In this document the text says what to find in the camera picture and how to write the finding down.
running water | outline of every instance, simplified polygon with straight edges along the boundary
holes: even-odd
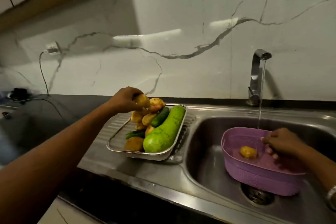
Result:
[[[260,127],[261,120],[261,103],[263,102],[263,88],[264,88],[264,78],[265,78],[265,68],[266,68],[266,60],[262,60],[262,76],[261,76],[261,89],[260,89],[260,103],[259,103],[259,120],[258,120],[258,129]]]

marble backsplash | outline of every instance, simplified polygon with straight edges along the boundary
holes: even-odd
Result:
[[[76,0],[0,35],[2,88],[247,98],[254,51],[267,99],[336,100],[336,0]]]

chrome faucet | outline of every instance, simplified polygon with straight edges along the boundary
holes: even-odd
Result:
[[[249,99],[247,100],[247,104],[250,106],[258,106],[260,102],[260,93],[261,93],[261,81],[259,80],[259,78],[261,77],[259,69],[260,61],[268,60],[271,57],[272,54],[263,49],[258,49],[254,52],[252,59],[251,82],[249,86]]]

purple basket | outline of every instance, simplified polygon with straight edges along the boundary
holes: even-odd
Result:
[[[261,137],[271,131],[256,128],[230,128],[222,137],[225,167],[237,181],[281,196],[292,196],[300,192],[305,169],[292,157],[281,156],[278,160],[267,153]],[[240,154],[242,146],[258,151],[256,159],[246,159]]]

kitchen sink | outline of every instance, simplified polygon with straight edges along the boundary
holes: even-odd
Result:
[[[336,161],[336,130],[330,116],[306,116],[295,113],[266,113],[260,128],[275,130],[286,127],[295,132],[305,143],[312,146],[333,161]],[[185,155],[185,166],[189,178],[199,186],[225,199],[271,215],[276,219],[298,224],[336,223],[336,215],[327,208],[322,190],[313,175],[307,174],[298,195],[281,197],[269,194],[267,204],[255,203],[246,196],[246,188],[234,180],[225,170],[221,149],[223,133],[233,127],[256,128],[258,119],[249,117],[248,112],[222,117],[202,118],[190,133]]]

